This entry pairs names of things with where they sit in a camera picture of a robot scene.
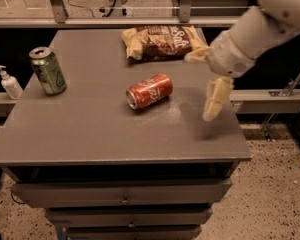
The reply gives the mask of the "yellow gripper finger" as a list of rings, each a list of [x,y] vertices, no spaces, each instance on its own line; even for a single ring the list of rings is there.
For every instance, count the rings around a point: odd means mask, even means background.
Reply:
[[[230,77],[219,77],[208,82],[202,115],[205,121],[212,121],[219,115],[234,88],[233,82]]]
[[[205,63],[208,53],[208,48],[199,48],[187,53],[184,57],[184,60],[189,63]]]

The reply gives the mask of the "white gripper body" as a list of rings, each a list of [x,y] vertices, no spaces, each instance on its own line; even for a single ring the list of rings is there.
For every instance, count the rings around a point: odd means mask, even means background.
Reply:
[[[206,61],[214,73],[231,78],[243,76],[255,65],[255,61],[237,47],[229,31],[222,31],[211,42]]]

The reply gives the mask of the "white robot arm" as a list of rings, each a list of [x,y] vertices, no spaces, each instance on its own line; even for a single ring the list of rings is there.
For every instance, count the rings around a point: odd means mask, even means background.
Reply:
[[[219,77],[207,84],[203,119],[214,120],[243,76],[266,51],[300,35],[300,0],[257,0],[228,30],[207,48],[185,56],[188,62],[204,62]]]

